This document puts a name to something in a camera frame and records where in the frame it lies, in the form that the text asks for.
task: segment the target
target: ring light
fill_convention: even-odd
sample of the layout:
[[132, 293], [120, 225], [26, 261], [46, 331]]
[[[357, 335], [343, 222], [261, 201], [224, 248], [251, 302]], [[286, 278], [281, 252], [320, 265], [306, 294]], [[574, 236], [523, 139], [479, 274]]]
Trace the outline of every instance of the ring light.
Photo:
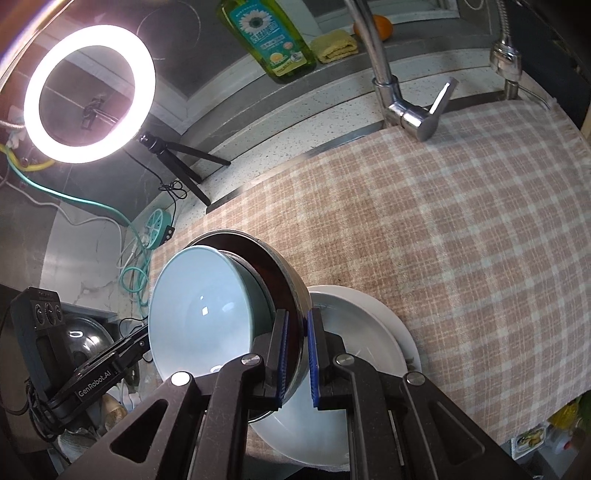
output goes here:
[[[53, 69], [70, 53], [84, 47], [102, 46], [115, 50], [129, 64], [135, 92], [127, 113], [102, 140], [82, 147], [71, 147], [54, 140], [41, 123], [39, 100]], [[35, 146], [50, 158], [66, 163], [87, 163], [106, 157], [123, 147], [139, 131], [148, 116], [156, 73], [146, 46], [130, 31], [114, 25], [94, 25], [68, 35], [54, 46], [31, 76], [24, 104], [27, 132]]]

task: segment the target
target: faucet handle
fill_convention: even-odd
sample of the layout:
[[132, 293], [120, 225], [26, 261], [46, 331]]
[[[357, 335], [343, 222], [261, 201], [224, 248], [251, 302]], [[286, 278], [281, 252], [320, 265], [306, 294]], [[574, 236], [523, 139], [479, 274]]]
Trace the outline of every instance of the faucet handle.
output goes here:
[[439, 92], [439, 95], [437, 95], [437, 98], [429, 109], [429, 113], [431, 115], [440, 116], [443, 113], [447, 107], [447, 104], [449, 103], [449, 100], [452, 98], [452, 94], [456, 89], [456, 86], [457, 80], [453, 77], [449, 77], [449, 80], [443, 86], [441, 92]]
[[419, 142], [427, 141], [437, 130], [439, 117], [447, 107], [456, 85], [457, 80], [450, 77], [429, 110], [404, 99], [394, 102], [389, 109], [400, 116], [400, 125], [411, 131]]

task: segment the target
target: green bottle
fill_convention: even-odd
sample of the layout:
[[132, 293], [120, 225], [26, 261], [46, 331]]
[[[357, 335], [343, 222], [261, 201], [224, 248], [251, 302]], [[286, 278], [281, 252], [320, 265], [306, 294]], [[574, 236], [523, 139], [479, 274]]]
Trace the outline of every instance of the green bottle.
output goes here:
[[277, 83], [314, 70], [314, 54], [275, 0], [222, 0], [217, 16]]

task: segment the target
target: tripod stand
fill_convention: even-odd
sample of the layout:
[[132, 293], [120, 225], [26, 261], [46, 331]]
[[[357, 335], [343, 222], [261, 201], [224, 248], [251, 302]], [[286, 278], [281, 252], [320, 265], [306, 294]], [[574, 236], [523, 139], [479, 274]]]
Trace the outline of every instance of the tripod stand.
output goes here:
[[191, 170], [186, 164], [184, 164], [172, 151], [185, 153], [196, 158], [203, 158], [220, 165], [229, 166], [230, 162], [223, 158], [210, 155], [209, 153], [196, 150], [195, 148], [181, 145], [175, 142], [167, 142], [162, 140], [160, 137], [156, 137], [149, 132], [145, 132], [140, 135], [139, 143], [145, 146], [152, 153], [156, 154], [156, 157], [162, 162], [162, 164], [168, 168], [176, 177], [193, 192], [199, 200], [201, 200], [206, 206], [210, 206], [211, 200], [205, 193], [197, 186], [203, 181], [203, 179], [193, 170]]

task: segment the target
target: checkered cloth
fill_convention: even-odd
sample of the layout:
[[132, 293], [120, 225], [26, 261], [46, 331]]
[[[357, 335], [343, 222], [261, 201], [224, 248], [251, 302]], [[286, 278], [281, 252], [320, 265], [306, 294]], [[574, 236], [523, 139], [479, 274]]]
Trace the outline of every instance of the checkered cloth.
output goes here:
[[444, 115], [295, 165], [179, 231], [233, 228], [307, 285], [356, 288], [410, 330], [424, 371], [493, 439], [591, 388], [591, 150], [559, 108], [523, 101]]

